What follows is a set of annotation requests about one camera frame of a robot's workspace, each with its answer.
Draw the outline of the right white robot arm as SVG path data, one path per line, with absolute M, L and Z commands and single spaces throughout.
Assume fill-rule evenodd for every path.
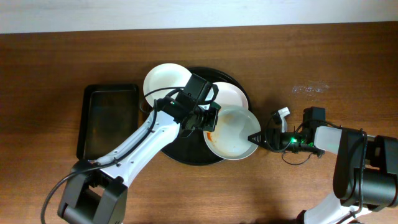
M 307 152 L 336 155 L 333 191 L 320 204 L 301 211 L 294 223 L 357 223 L 358 217 L 397 206 L 397 139 L 368 135 L 363 129 L 337 126 L 325 109 L 306 108 L 303 121 L 287 130 L 288 108 L 271 116 L 277 127 L 248 136 L 248 141 L 285 155 Z

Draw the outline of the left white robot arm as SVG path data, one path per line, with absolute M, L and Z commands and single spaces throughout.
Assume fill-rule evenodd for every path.
M 58 216 L 68 223 L 122 223 L 129 186 L 165 146 L 185 131 L 213 132 L 220 105 L 214 83 L 193 74 L 184 87 L 173 87 L 154 100 L 147 120 L 116 149 L 93 163 L 77 162 L 62 179 L 65 190 Z

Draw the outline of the light grey plate bottom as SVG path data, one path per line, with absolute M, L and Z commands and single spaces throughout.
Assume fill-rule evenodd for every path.
M 218 113 L 213 132 L 203 132 L 205 144 L 216 156 L 226 160 L 240 160 L 253 154 L 257 145 L 248 137 L 261 130 L 255 115 L 241 106 L 224 106 Z

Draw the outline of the pinkish white plate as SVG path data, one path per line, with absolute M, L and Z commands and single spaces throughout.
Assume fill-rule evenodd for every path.
M 218 94 L 215 103 L 221 106 L 221 109 L 229 106 L 238 106 L 249 109 L 249 102 L 246 95 L 237 86 L 227 82 L 215 82 L 218 87 Z

